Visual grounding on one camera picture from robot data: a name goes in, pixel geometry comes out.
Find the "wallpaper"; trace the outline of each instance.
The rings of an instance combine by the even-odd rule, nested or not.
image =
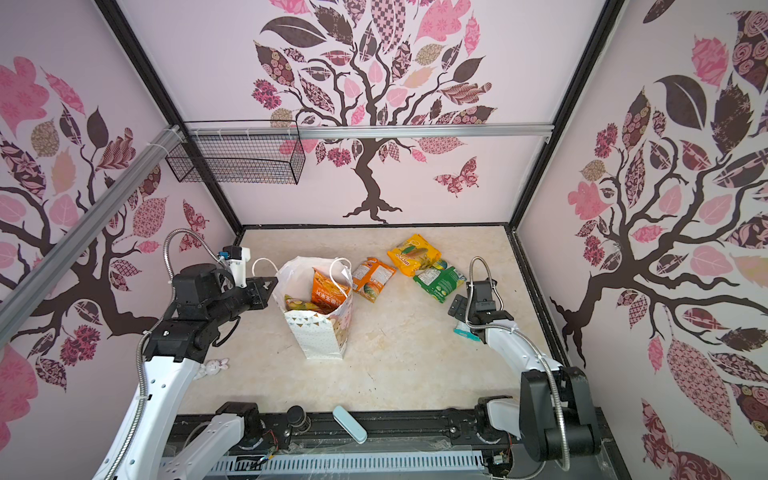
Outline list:
[[[4,10],[0,55],[0,295],[7,296],[119,181],[164,122],[85,0],[16,2]],[[46,31],[26,43],[21,32]],[[81,34],[65,35],[71,28]],[[61,55],[76,51],[80,55]],[[136,386],[139,335],[170,287],[162,242],[189,227],[213,248],[233,234],[202,185],[156,167],[0,356],[3,478],[95,472]],[[175,239],[174,266],[206,260]],[[35,462],[45,446],[46,462]]]
[[[633,2],[521,227],[633,478],[765,476],[758,4]]]
[[[243,119],[296,119],[307,128],[546,123],[602,2],[259,0],[215,11],[208,2],[121,4],[194,131],[264,125],[216,122]],[[184,22],[164,20],[179,8]],[[189,38],[188,48],[172,48],[169,33]],[[298,186],[222,188],[244,223],[508,221],[540,143],[304,141]],[[294,144],[277,147],[288,158]],[[251,207],[275,197],[269,209]]]

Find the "wire basket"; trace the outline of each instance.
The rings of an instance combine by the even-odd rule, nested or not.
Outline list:
[[[280,122],[281,127],[295,121]],[[258,184],[298,184],[306,155],[296,133],[274,134],[195,134],[190,140],[202,157],[190,156],[189,145],[178,144],[166,157],[168,166],[180,182],[240,182]],[[210,172],[203,176],[194,166],[200,159]]]

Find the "gift bag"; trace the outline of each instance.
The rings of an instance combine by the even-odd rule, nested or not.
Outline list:
[[[304,300],[312,297],[315,269],[329,277],[342,293],[344,290],[339,285],[352,286],[352,264],[346,258],[296,257],[278,270],[277,286],[272,297],[280,305],[307,359],[341,359],[352,321],[351,290],[344,293],[344,303],[327,315],[286,308],[285,295]]]

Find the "teal snack package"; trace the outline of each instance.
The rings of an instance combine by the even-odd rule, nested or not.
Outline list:
[[[456,267],[443,259],[421,270],[413,279],[440,303],[444,303],[445,298],[467,280]]]

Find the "silver cable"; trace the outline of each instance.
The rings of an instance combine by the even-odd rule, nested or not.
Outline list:
[[[536,354],[536,358],[540,362],[541,366],[544,367],[544,371],[547,374],[549,389],[552,391],[552,401],[554,403],[554,415],[555,417],[557,417],[558,427],[560,428],[560,440],[562,442],[563,460],[562,462],[560,460],[557,460],[557,463],[558,465],[560,465],[560,468],[562,468],[564,472],[567,472],[571,468],[571,451],[568,448],[568,437],[565,435],[565,415],[563,414],[563,405],[560,402],[560,393],[558,389],[558,383],[554,380],[552,369],[549,367],[549,364],[544,358],[544,354],[541,352],[541,350],[538,349],[536,344],[533,343],[531,339],[529,339],[527,336],[525,336],[523,332],[521,332],[519,329],[512,329],[508,326],[495,325],[493,323],[489,323],[486,325],[475,325],[474,323],[469,322],[469,306],[472,304],[472,297],[475,294],[475,278],[472,275],[472,267],[475,265],[475,260],[480,260],[482,264],[485,265],[485,271],[488,273],[488,280],[490,280],[491,286],[493,288],[493,292],[496,294],[496,298],[498,298],[498,301],[501,304],[501,307],[499,308],[499,310],[504,309],[504,301],[502,300],[501,296],[499,296],[498,291],[496,290],[496,286],[493,284],[493,279],[491,278],[491,269],[488,268],[488,264],[485,262],[485,260],[483,260],[481,257],[475,257],[469,263],[469,284],[468,284],[469,298],[467,299],[467,308],[464,314],[464,323],[466,323],[469,329],[476,329],[476,330],[502,329],[507,332],[513,333],[519,336],[520,338],[522,338],[534,351],[534,353]],[[540,472],[541,470],[538,470],[536,473],[532,475],[536,476]]]
[[[176,230],[171,231],[167,237],[165,237],[165,242],[163,243],[163,260],[165,261],[165,268],[168,271],[168,277],[171,281],[171,296],[170,296],[170,302],[173,303],[176,300],[176,287],[173,286],[173,280],[174,280],[174,269],[170,265],[170,240],[178,235],[179,233],[188,233],[192,237],[195,237],[198,239],[202,244],[205,250],[216,260],[216,263],[220,264],[225,268],[227,271],[230,271],[230,268],[228,265],[226,265],[223,262],[219,261],[218,255],[216,255],[208,246],[207,243],[205,243],[205,240],[203,240],[203,237],[197,234],[197,232],[194,232],[188,228],[177,228]],[[112,462],[112,466],[110,467],[107,474],[104,476],[105,480],[108,480],[110,478],[114,478],[115,472],[120,467],[120,464],[123,462],[123,458],[125,457],[125,454],[127,453],[128,449],[131,447],[131,443],[134,441],[134,435],[136,434],[136,430],[138,429],[139,423],[141,423],[141,417],[144,415],[144,410],[147,407],[147,373],[144,370],[144,344],[147,342],[147,339],[152,335],[152,332],[154,329],[157,328],[158,325],[160,325],[160,322],[163,321],[163,318],[160,318],[149,330],[145,330],[144,334],[141,336],[141,339],[139,339],[139,344],[136,347],[136,372],[139,376],[139,403],[136,405],[136,415],[134,415],[134,419],[131,422],[131,427],[128,429],[128,434],[125,436],[125,440],[123,441],[123,446],[120,447],[120,451],[118,452],[117,456],[114,459],[114,462]]]
[[[531,480],[531,478],[538,476],[538,474],[540,474],[541,471],[544,470],[544,467],[546,465],[547,465],[546,461],[540,463],[535,472],[531,473],[530,475],[526,475],[525,477],[495,477],[493,475],[490,475],[490,477],[493,480]]]

